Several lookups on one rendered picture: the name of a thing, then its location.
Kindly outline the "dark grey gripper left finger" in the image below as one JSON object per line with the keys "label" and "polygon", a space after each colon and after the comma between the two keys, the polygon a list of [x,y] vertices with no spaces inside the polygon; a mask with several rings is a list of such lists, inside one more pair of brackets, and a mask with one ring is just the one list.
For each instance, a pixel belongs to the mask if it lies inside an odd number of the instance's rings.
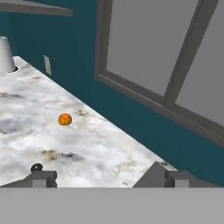
{"label": "dark grey gripper left finger", "polygon": [[56,188],[56,171],[35,171],[24,179],[3,185],[3,187]]}

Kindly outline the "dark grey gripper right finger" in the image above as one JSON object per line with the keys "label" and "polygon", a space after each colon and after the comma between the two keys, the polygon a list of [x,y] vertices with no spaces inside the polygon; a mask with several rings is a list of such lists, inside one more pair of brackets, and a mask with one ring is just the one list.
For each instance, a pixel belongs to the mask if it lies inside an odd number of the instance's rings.
{"label": "dark grey gripper right finger", "polygon": [[187,171],[169,171],[161,163],[155,162],[133,185],[133,188],[149,187],[215,187],[214,184],[194,177]]}

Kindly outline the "orange round fruit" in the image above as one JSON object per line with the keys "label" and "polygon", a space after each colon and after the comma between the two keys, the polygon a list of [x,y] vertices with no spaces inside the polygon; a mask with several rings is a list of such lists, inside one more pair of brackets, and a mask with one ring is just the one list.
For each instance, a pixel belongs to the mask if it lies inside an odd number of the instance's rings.
{"label": "orange round fruit", "polygon": [[72,123],[72,117],[67,113],[61,114],[58,118],[58,122],[61,126],[68,126]]}

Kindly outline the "grey framed window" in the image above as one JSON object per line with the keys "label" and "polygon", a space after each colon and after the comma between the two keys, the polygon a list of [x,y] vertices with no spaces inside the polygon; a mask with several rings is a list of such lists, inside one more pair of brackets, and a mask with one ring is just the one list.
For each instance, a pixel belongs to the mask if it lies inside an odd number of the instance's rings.
{"label": "grey framed window", "polygon": [[97,0],[94,77],[224,147],[224,0]]}

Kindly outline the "white cone-shaped appliance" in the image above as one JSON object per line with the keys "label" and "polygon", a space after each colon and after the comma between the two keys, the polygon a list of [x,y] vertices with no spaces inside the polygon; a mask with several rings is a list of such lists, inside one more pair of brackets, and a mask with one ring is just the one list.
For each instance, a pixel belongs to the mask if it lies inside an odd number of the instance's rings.
{"label": "white cone-shaped appliance", "polygon": [[7,37],[0,36],[0,73],[11,73],[16,70]]}

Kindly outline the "white wall outlet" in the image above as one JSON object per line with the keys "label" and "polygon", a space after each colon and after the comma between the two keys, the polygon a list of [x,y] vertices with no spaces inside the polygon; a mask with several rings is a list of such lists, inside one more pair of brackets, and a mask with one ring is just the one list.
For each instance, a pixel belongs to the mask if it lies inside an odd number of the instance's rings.
{"label": "white wall outlet", "polygon": [[44,55],[44,62],[45,62],[45,71],[48,74],[52,75],[50,60],[45,55]]}

